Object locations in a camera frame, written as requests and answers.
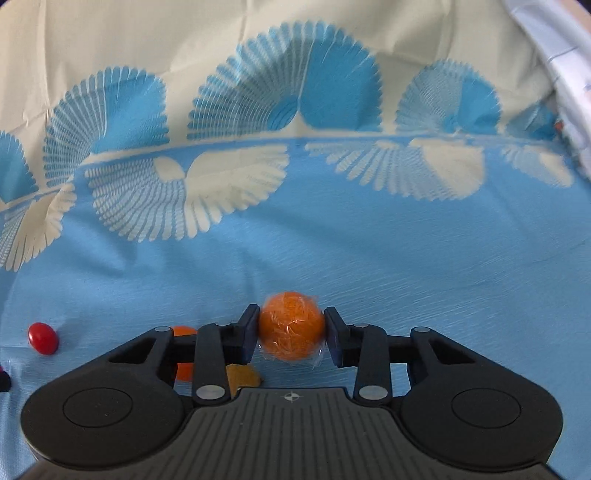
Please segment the blue cream patterned sheet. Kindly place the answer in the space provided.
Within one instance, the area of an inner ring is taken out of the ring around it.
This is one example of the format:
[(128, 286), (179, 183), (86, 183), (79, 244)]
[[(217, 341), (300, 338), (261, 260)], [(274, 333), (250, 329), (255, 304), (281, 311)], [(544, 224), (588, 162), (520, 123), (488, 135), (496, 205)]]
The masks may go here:
[(43, 384), (297, 291), (542, 384), (588, 478), (590, 175), (505, 2), (3, 2), (2, 477)]

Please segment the light printed cloth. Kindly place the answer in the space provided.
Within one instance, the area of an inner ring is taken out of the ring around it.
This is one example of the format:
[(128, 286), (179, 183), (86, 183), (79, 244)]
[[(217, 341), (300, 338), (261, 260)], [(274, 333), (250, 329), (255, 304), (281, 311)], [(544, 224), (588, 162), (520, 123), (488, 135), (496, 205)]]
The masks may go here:
[(506, 1), (533, 42), (556, 91), (563, 134), (590, 175), (590, 15), (574, 1)]

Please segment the red cherry tomato upper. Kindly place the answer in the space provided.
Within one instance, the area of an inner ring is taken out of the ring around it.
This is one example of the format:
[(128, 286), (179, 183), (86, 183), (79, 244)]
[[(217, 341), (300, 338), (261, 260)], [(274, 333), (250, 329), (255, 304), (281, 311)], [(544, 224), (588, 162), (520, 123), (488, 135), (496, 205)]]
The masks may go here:
[(59, 337), (56, 331), (42, 322), (35, 322), (28, 328), (30, 346), (41, 355), (53, 355), (59, 347)]

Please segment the orange tangerine cluster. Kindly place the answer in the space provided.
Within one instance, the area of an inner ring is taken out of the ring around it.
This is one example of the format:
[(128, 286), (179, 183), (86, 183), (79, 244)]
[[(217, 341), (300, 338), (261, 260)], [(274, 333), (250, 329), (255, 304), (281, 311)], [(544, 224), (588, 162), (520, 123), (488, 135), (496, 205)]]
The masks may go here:
[(174, 326), (172, 328), (173, 353), (177, 360), (176, 379), (190, 383), (193, 378), (193, 362), (195, 349), (195, 336), (197, 329), (188, 326)]
[(315, 368), (325, 353), (328, 327), (317, 299), (296, 291), (266, 298), (257, 321), (259, 351), (266, 360)]

